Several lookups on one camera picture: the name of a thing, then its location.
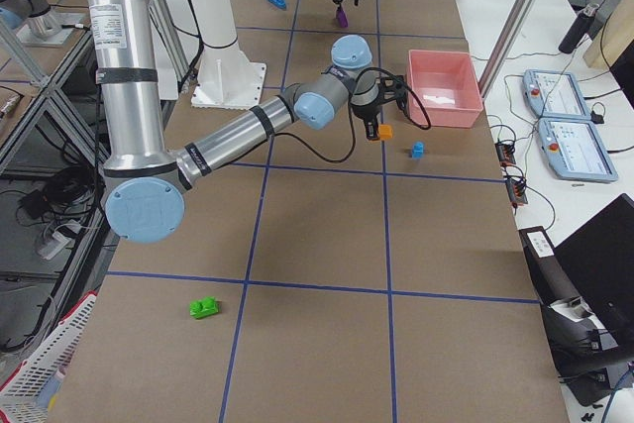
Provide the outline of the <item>orange block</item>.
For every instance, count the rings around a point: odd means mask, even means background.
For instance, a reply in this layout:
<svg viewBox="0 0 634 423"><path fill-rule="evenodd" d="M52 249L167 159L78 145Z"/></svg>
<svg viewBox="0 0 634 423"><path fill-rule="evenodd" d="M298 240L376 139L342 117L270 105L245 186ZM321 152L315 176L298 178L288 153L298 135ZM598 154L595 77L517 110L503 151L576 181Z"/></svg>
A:
<svg viewBox="0 0 634 423"><path fill-rule="evenodd" d="M377 129L377 136L380 141L388 141L393 138L393 129L390 125L380 124Z"/></svg>

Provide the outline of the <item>purple block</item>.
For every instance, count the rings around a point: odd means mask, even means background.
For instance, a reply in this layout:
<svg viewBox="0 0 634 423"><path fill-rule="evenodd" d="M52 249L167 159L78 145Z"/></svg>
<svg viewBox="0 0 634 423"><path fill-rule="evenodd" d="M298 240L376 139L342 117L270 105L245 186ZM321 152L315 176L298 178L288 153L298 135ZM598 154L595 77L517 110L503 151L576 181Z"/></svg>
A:
<svg viewBox="0 0 634 423"><path fill-rule="evenodd" d="M348 27L348 19L344 9L339 6L336 10L336 20L341 28Z"/></svg>

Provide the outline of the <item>small blue block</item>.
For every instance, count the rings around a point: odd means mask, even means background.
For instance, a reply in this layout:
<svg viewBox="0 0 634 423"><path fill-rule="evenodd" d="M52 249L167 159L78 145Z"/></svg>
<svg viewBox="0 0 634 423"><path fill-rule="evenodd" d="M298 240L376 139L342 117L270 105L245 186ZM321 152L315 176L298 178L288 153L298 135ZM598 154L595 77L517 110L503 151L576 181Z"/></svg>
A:
<svg viewBox="0 0 634 423"><path fill-rule="evenodd" d="M425 153L425 145L422 142L416 142L413 144L410 150L410 157L412 159L421 159Z"/></svg>

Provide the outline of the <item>green block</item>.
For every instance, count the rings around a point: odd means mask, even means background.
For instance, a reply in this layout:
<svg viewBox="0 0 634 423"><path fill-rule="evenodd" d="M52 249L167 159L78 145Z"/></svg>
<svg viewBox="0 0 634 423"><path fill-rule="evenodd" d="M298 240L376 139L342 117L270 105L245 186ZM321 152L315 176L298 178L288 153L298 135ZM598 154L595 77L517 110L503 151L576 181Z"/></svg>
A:
<svg viewBox="0 0 634 423"><path fill-rule="evenodd" d="M189 303L189 315L196 320L220 313L219 301L213 296L192 300Z"/></svg>

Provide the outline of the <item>pink plastic box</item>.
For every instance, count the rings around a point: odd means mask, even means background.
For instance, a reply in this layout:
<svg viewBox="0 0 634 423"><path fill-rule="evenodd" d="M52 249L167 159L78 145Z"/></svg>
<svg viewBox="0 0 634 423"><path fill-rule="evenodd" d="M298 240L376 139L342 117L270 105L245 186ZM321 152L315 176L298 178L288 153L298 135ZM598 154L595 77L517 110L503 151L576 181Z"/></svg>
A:
<svg viewBox="0 0 634 423"><path fill-rule="evenodd" d="M483 110L468 53L410 50L407 84L433 127L471 128Z"/></svg>

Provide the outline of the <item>upper teach pendant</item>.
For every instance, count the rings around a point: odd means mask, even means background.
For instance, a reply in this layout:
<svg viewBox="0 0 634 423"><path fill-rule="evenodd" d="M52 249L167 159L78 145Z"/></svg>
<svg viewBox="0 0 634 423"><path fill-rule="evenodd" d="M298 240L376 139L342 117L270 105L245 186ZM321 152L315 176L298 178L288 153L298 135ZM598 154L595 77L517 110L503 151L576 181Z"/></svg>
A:
<svg viewBox="0 0 634 423"><path fill-rule="evenodd" d="M522 86L525 102L538 118L590 119L573 73L527 69L522 76Z"/></svg>

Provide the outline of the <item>teach pendant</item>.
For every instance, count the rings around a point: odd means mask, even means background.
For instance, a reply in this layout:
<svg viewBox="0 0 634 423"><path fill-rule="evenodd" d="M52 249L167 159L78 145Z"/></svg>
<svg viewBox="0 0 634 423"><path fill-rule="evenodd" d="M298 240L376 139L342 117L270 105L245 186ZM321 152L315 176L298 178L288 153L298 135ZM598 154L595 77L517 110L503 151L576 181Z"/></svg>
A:
<svg viewBox="0 0 634 423"><path fill-rule="evenodd" d="M541 149L555 176L563 180L611 183L618 173L590 120L541 118Z"/></svg>
<svg viewBox="0 0 634 423"><path fill-rule="evenodd" d="M522 76L522 86L525 102L538 118L590 119L573 73L527 69Z"/></svg>

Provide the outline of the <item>lower teach pendant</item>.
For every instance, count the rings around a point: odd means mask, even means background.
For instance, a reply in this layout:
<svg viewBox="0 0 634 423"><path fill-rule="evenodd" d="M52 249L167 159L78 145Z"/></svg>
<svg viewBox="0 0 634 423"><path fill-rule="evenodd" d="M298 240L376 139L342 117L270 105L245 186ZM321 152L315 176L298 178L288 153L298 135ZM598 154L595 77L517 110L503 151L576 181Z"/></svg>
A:
<svg viewBox="0 0 634 423"><path fill-rule="evenodd" d="M590 120L541 118L541 149L555 176L563 180L611 183L618 173Z"/></svg>

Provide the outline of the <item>black water bottle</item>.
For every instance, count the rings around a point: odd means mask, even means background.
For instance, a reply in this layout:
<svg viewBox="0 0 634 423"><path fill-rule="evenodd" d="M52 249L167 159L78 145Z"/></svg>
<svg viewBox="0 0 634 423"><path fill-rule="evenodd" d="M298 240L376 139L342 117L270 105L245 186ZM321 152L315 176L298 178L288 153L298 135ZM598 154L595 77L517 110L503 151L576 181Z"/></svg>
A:
<svg viewBox="0 0 634 423"><path fill-rule="evenodd" d="M570 54L578 47L582 37L592 25L598 9L598 3L589 3L577 13L575 20L558 46L561 53Z"/></svg>

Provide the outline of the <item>black laptop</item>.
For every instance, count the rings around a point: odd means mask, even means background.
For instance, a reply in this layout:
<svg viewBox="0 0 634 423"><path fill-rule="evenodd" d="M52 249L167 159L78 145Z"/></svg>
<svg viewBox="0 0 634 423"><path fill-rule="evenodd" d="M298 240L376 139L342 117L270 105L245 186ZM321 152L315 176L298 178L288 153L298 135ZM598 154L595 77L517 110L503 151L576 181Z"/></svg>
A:
<svg viewBox="0 0 634 423"><path fill-rule="evenodd" d="M569 280L605 328L633 341L633 199L622 193L555 248Z"/></svg>

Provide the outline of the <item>white plastic basket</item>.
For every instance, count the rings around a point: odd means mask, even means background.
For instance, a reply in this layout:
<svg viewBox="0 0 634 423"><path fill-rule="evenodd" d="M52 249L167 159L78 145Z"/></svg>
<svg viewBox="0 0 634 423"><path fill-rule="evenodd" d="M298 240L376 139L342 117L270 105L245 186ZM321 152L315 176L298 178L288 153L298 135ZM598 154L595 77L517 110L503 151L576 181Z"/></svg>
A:
<svg viewBox="0 0 634 423"><path fill-rule="evenodd" d="M2 422L46 422L97 299L86 293L1 385Z"/></svg>

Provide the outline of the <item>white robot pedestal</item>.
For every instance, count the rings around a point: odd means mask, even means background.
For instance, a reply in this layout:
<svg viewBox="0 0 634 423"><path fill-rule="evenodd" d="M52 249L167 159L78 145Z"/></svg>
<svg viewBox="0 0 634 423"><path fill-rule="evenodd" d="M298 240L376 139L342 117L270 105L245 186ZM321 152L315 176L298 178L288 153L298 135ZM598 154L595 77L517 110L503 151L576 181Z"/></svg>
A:
<svg viewBox="0 0 634 423"><path fill-rule="evenodd" d="M204 47L192 104L238 110L258 105L266 65L242 51L230 0L191 1Z"/></svg>

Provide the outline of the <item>aluminium frame post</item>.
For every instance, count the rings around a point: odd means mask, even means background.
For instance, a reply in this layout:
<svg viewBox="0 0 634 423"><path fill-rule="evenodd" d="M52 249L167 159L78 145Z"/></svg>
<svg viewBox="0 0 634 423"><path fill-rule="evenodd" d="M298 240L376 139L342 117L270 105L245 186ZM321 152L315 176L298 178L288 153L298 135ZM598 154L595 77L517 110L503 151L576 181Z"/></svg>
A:
<svg viewBox="0 0 634 423"><path fill-rule="evenodd" d="M535 1L515 0L478 81L482 99L487 98Z"/></svg>

